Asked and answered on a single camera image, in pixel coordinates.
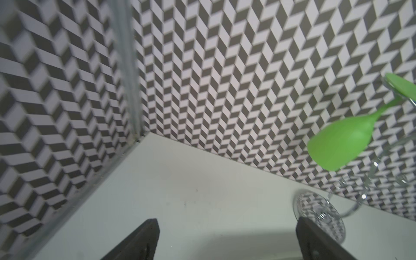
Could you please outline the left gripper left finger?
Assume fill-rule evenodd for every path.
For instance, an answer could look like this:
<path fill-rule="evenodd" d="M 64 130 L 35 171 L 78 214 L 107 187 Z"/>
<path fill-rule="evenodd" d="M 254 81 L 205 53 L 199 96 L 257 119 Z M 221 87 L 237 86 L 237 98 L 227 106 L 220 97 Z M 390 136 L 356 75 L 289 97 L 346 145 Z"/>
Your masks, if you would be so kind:
<path fill-rule="evenodd" d="M 102 260 L 153 260 L 160 236 L 156 218 L 147 219 Z"/>

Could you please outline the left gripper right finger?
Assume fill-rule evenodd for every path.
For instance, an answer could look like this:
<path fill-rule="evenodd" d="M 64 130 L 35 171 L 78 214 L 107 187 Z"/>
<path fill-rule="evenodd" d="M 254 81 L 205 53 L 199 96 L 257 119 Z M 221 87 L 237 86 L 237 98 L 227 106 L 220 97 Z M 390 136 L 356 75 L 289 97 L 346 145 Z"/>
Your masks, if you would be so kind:
<path fill-rule="evenodd" d="M 309 218 L 298 219 L 296 235 L 304 260 L 355 260 Z"/>

